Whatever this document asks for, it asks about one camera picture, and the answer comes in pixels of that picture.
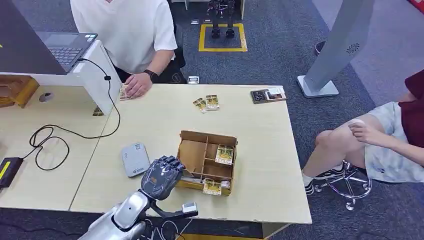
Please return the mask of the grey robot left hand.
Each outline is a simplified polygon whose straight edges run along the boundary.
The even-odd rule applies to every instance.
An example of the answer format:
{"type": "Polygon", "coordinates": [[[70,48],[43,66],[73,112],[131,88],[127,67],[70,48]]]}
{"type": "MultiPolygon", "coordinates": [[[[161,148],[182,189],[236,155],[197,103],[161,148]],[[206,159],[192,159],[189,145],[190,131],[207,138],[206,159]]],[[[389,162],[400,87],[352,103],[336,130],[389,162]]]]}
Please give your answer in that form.
{"type": "Polygon", "coordinates": [[[186,167],[172,155],[154,160],[141,179],[140,190],[155,200],[165,200],[183,175],[186,167]]]}

